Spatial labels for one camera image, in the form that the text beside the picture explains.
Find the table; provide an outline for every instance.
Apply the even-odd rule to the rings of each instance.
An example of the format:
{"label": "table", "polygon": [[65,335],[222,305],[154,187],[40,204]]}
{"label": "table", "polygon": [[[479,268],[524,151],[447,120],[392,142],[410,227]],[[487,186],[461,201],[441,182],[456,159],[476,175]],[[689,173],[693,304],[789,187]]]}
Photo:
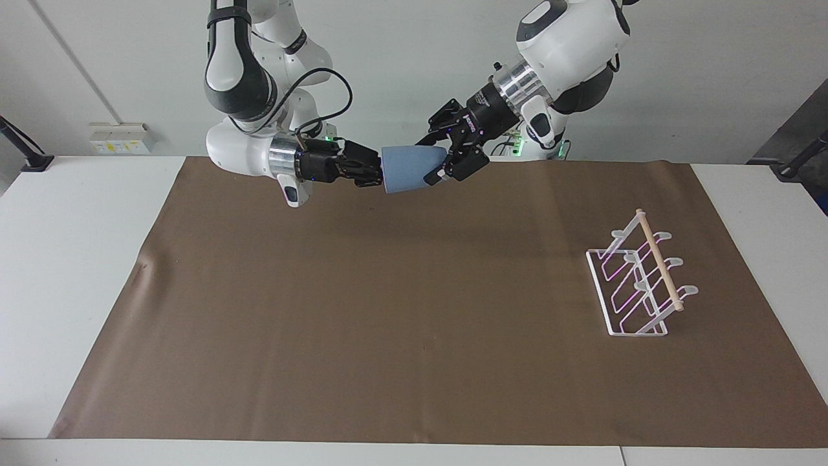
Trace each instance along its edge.
{"label": "table", "polygon": [[[0,197],[0,438],[8,439],[0,463],[828,464],[828,449],[43,440],[183,161],[58,158]],[[818,294],[828,277],[828,219],[801,187],[765,167],[693,168],[828,397],[828,306]]]}

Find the blue plastic cup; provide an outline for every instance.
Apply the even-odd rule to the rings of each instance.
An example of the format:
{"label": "blue plastic cup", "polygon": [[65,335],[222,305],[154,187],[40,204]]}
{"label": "blue plastic cup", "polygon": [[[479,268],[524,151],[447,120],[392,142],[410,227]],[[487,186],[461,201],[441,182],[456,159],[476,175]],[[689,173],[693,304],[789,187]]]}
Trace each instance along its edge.
{"label": "blue plastic cup", "polygon": [[445,160],[444,148],[435,146],[397,146],[383,148],[385,192],[410,191],[428,187],[423,177]]}

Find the wooden dowel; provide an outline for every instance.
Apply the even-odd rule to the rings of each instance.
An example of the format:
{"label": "wooden dowel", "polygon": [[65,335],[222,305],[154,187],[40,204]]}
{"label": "wooden dowel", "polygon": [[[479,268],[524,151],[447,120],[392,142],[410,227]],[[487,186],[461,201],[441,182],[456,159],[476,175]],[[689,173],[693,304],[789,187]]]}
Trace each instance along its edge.
{"label": "wooden dowel", "polygon": [[635,213],[638,216],[638,221],[641,223],[641,229],[644,231],[644,236],[647,238],[647,243],[650,244],[652,257],[656,260],[656,265],[662,273],[662,277],[664,278],[664,286],[667,287],[667,292],[670,294],[670,300],[673,302],[673,307],[676,309],[676,311],[683,311],[684,303],[678,297],[678,292],[676,291],[676,284],[674,284],[672,281],[672,277],[670,276],[670,270],[667,270],[667,264],[664,264],[662,250],[658,249],[658,243],[656,242],[656,238],[652,235],[650,223],[647,221],[647,213],[641,209],[637,209]]}

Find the white wall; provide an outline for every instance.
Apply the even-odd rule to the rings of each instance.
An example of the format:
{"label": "white wall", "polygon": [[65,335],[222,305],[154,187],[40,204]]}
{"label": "white wall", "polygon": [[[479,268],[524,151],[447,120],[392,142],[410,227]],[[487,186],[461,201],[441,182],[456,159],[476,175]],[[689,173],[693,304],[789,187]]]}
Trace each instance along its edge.
{"label": "white wall", "polygon": [[[334,121],[340,135],[378,148],[416,142],[435,110],[510,61],[518,21],[537,2],[300,0],[296,9],[354,87],[354,107]],[[201,87],[209,0],[36,5],[120,119],[161,139],[157,153],[205,152],[220,120]],[[633,39],[621,73],[599,107],[570,121],[572,158],[742,163],[828,75],[826,0],[642,0],[626,12]],[[27,0],[4,2],[0,112],[49,152],[89,153],[86,124],[112,118],[61,53]],[[322,112],[344,103],[333,81],[310,90]]]}

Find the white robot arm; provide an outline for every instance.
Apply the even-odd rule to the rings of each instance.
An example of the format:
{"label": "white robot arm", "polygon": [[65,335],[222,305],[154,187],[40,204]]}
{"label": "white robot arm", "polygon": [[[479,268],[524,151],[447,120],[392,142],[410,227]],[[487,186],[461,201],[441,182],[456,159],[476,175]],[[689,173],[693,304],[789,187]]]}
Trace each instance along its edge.
{"label": "white robot arm", "polygon": [[278,180],[294,207],[307,201],[314,181],[346,177],[359,187],[382,182],[377,153],[350,141],[341,148],[311,94],[298,88],[335,75],[350,94],[347,81],[330,69],[328,52],[302,29],[293,0],[212,0],[207,27],[205,93],[228,115],[207,133],[207,153],[216,165]]}
{"label": "white robot arm", "polygon": [[619,50],[629,39],[621,7],[615,0],[544,0],[532,9],[518,26],[521,55],[513,64],[496,64],[489,83],[466,107],[450,100],[429,119],[429,132],[418,144],[450,138],[451,147],[426,182],[466,179],[489,163],[483,144],[516,124],[522,123],[527,143],[554,149],[569,116],[593,108],[609,91]]}
{"label": "white robot arm", "polygon": [[[544,0],[532,9],[518,26],[520,56],[513,64],[496,66],[465,107],[450,100],[429,119],[418,145],[450,139],[451,146],[423,180],[466,179],[489,163],[483,144],[520,123],[530,150],[554,149],[569,116],[606,96],[629,39],[621,3],[637,1]],[[231,172],[278,180],[294,207],[308,199],[314,181],[382,184],[378,154],[350,141],[341,148],[325,122],[333,115],[319,117],[311,95],[297,89],[335,75],[351,95],[347,81],[330,69],[330,55],[301,28],[293,0],[211,2],[205,92],[228,118],[207,134],[210,158]]]}

